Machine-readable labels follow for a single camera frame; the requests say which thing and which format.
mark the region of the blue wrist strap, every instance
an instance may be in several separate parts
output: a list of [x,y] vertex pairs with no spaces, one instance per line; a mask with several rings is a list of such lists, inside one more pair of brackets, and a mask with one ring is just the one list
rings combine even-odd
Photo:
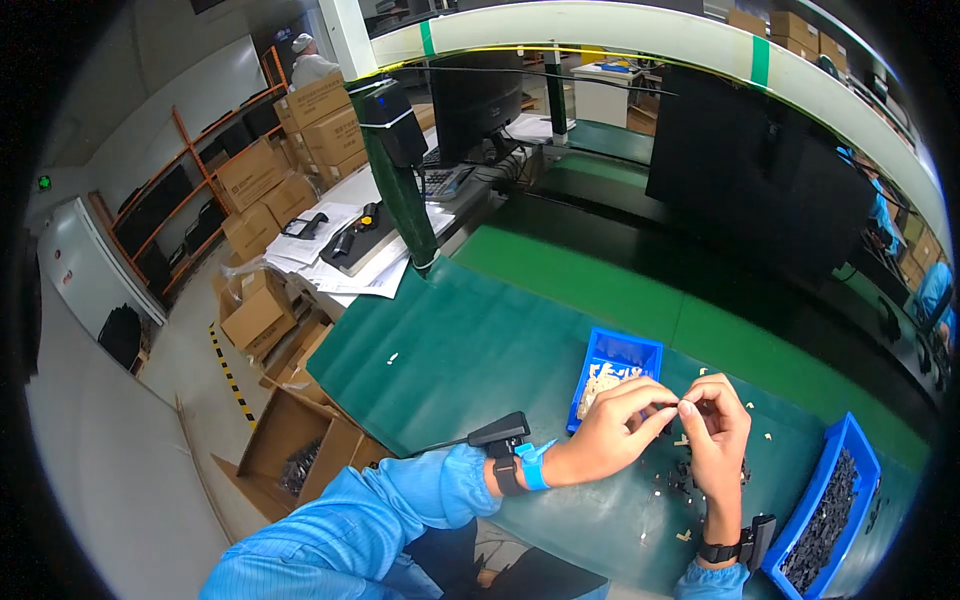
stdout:
[[533,490],[549,490],[550,486],[543,481],[543,452],[557,441],[547,442],[539,448],[534,448],[533,444],[521,444],[514,448],[514,453],[520,457],[520,465],[523,467],[523,477],[526,479],[527,488]]

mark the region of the worker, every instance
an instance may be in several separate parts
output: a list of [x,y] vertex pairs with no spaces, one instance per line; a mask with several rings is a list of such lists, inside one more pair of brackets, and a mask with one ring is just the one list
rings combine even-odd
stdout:
[[837,146],[837,152],[850,166],[853,166],[851,160],[858,164],[866,166],[867,177],[876,190],[874,203],[870,205],[870,212],[867,214],[867,230],[874,242],[874,246],[885,251],[890,256],[897,255],[897,249],[900,247],[900,240],[894,233],[894,225],[890,220],[890,210],[887,208],[887,199],[883,196],[883,187],[880,185],[879,173],[876,168],[865,158],[854,154],[853,150],[844,146]]
[[[937,304],[940,303],[940,298],[943,297],[952,281],[953,276],[950,274],[950,267],[939,260],[933,263],[924,275],[924,279],[920,282],[920,287],[917,288],[917,293],[913,297],[913,310],[917,319],[923,320],[933,314]],[[957,331],[957,318],[951,306],[948,305],[944,309],[943,314],[940,315],[940,319],[934,326],[937,328],[944,344],[952,349]]]
[[294,60],[294,73],[290,76],[291,85],[288,91],[306,87],[340,70],[339,64],[320,56],[317,42],[310,34],[297,36],[292,48],[297,53],[297,59]]
[[[662,408],[645,420],[636,419],[640,411],[655,404]],[[528,449],[522,461],[515,458],[515,472],[501,472],[501,477],[509,477],[504,489],[543,490],[609,477],[636,461],[678,413],[692,450],[694,479],[707,497],[703,541],[735,546],[740,541],[740,470],[750,416],[723,374],[697,379],[683,399],[647,377],[597,395],[569,441]],[[470,568],[475,518],[499,510],[504,491],[497,482],[493,459],[466,444],[418,458],[383,459],[378,469],[365,468],[362,473],[344,468],[320,498],[228,549],[200,597],[606,597],[609,582],[583,569],[571,576],[561,571],[560,564],[567,570],[578,567],[537,548],[496,575],[489,588],[477,584],[479,567]],[[430,553],[416,547],[424,532],[438,530],[448,539],[459,540],[458,545],[433,543]],[[470,535],[459,535],[464,531]],[[523,571],[523,559],[535,552],[534,560],[526,563],[539,562],[548,568],[517,572]],[[421,561],[425,554],[433,557],[432,564]],[[458,556],[465,558],[457,563]],[[698,556],[677,583],[674,596],[680,600],[741,598],[748,574],[736,557],[712,564]],[[567,582],[563,589],[558,589],[559,581]],[[540,593],[547,588],[549,594]]]

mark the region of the yellow black hazard tape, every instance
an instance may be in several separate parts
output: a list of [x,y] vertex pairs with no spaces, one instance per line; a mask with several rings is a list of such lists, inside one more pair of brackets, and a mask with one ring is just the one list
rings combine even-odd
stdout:
[[230,372],[230,367],[227,366],[227,359],[224,358],[224,352],[220,349],[220,342],[217,341],[217,334],[213,331],[213,323],[210,324],[210,340],[213,342],[213,348],[217,350],[217,358],[220,359],[220,367],[224,370],[224,375],[227,376],[227,383],[230,384],[230,388],[233,390],[233,395],[237,398],[237,404],[240,405],[240,410],[243,411],[243,414],[247,416],[247,421],[250,422],[250,427],[252,429],[256,428],[256,419],[253,417],[253,413],[250,412],[250,407],[247,406],[247,401],[243,399],[243,396],[240,395],[240,388],[237,387],[237,382],[233,378],[233,373]]

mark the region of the black wristband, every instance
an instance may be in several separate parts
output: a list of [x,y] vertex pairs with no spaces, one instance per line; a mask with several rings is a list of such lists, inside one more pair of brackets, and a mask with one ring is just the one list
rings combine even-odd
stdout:
[[725,563],[734,557],[740,556],[741,545],[739,541],[732,546],[724,546],[719,543],[707,544],[705,541],[701,541],[700,550],[697,554],[710,564]]
[[501,456],[493,461],[493,477],[503,495],[524,495],[527,490],[516,481],[514,455]]

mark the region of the calculator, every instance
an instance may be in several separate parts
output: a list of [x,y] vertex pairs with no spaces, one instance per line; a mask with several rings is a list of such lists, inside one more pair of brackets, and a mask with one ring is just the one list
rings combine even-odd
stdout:
[[[426,201],[429,203],[450,202],[457,197],[457,190],[473,174],[472,165],[457,165],[450,169],[426,169]],[[415,174],[420,187],[420,175]]]

